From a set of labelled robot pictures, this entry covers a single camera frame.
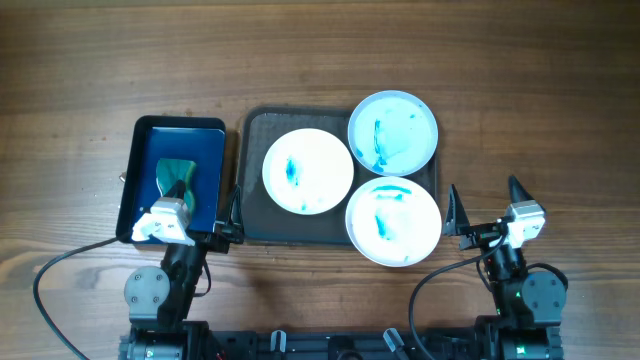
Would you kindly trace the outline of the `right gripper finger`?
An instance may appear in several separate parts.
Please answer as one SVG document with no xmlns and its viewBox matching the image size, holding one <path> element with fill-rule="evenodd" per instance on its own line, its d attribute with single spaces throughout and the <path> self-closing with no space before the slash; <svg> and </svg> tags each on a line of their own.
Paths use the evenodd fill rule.
<svg viewBox="0 0 640 360">
<path fill-rule="evenodd" d="M 470 224 L 466 211 L 454 184 L 449 187 L 448 209 L 442 233 L 446 236 L 462 236 L 469 232 Z"/>
<path fill-rule="evenodd" d="M 508 190 L 512 203 L 534 200 L 533 196 L 523 187 L 515 175 L 510 175 L 508 178 Z"/>
</svg>

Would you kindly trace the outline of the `green yellow sponge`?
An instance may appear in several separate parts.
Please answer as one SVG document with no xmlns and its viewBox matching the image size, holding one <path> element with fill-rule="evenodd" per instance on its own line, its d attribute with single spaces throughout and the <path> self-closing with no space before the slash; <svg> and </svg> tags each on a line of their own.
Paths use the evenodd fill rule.
<svg viewBox="0 0 640 360">
<path fill-rule="evenodd" d="M 178 180 L 186 184 L 186 192 L 181 198 L 191 214 L 195 212 L 196 200 L 192 190 L 192 177 L 197 169 L 197 164 L 191 160 L 161 158 L 156 165 L 156 183 L 160 194 L 164 194 Z"/>
</svg>

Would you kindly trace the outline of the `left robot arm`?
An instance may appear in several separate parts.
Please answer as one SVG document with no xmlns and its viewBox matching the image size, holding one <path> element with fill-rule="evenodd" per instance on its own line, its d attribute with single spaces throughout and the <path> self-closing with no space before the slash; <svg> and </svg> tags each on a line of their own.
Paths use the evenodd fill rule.
<svg viewBox="0 0 640 360">
<path fill-rule="evenodd" d="M 226 254 L 232 243 L 243 242 L 239 207 L 241 187 L 235 186 L 219 231 L 199 233 L 189 229 L 191 213 L 185 201 L 184 181 L 146 210 L 133 227 L 136 237 L 155 238 L 167 245 L 158 266 L 144 266 L 127 279 L 124 297 L 129 306 L 131 330 L 120 340 L 118 357 L 125 360 L 225 359 L 222 345 L 205 321 L 189 321 L 190 307 L 201 296 L 197 283 L 202 274 L 211 281 L 206 262 L 210 252 Z"/>
</svg>

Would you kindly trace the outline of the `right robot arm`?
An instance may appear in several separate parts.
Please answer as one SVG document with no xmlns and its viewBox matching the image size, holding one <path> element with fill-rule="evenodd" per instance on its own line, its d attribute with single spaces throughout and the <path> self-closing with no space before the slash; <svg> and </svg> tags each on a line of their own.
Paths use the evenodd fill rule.
<svg viewBox="0 0 640 360">
<path fill-rule="evenodd" d="M 522 247 L 541 233 L 546 210 L 515 176 L 508 188 L 505 215 L 478 225 L 469 222 L 456 188 L 449 188 L 443 234 L 459 237 L 462 251 L 480 251 L 477 268 L 496 308 L 494 316 L 476 319 L 473 353 L 477 359 L 561 359 L 568 278 L 551 265 L 526 262 Z"/>
</svg>

